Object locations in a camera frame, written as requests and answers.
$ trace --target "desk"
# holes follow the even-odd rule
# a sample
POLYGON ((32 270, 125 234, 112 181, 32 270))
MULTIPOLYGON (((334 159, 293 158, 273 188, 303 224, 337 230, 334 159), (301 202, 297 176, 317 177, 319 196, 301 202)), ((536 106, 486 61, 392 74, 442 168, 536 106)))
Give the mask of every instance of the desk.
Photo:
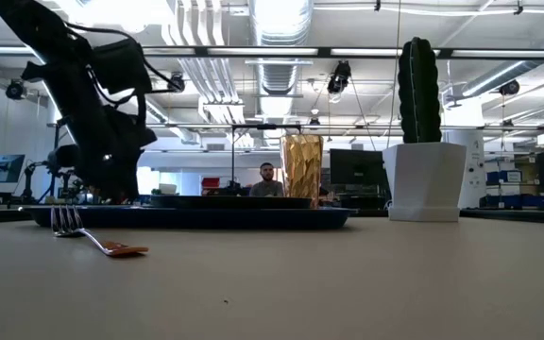
POLYGON ((544 339, 542 224, 97 232, 0 224, 0 339, 544 339))

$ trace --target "cactus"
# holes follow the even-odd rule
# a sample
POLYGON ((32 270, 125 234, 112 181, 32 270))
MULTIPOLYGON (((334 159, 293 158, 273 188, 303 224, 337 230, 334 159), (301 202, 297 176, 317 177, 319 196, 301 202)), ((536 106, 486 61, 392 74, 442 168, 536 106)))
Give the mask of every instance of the cactus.
POLYGON ((399 98, 405 143, 440 142, 438 69, 430 42, 414 37, 399 58, 399 98))

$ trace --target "white pot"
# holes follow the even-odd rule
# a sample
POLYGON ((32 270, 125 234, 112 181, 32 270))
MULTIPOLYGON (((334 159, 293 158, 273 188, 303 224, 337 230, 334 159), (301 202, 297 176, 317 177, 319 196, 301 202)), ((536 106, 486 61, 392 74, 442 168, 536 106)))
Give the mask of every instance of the white pot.
POLYGON ((383 151, 393 221, 456 222, 467 148, 449 143, 399 144, 383 151))

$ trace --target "gold cup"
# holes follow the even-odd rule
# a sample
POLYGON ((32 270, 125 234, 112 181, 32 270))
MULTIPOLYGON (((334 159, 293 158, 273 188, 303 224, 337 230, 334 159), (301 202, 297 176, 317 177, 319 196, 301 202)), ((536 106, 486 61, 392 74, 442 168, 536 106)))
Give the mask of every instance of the gold cup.
POLYGON ((318 207, 322 169, 321 136, 293 135, 280 139, 280 156, 286 197, 311 198, 311 208, 318 207))

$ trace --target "fork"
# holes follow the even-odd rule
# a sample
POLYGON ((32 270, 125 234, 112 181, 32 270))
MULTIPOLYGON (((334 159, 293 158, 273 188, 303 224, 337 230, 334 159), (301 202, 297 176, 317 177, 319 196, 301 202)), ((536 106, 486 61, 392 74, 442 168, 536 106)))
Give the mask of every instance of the fork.
POLYGON ((64 206, 64 208, 62 206, 58 206, 58 208, 52 206, 50 221, 52 231, 56 237, 87 236, 108 256, 128 255, 148 251, 148 248, 145 246, 126 246, 117 242, 99 241, 91 231, 83 228, 83 222, 75 206, 73 206, 73 212, 68 209, 68 206, 64 206))

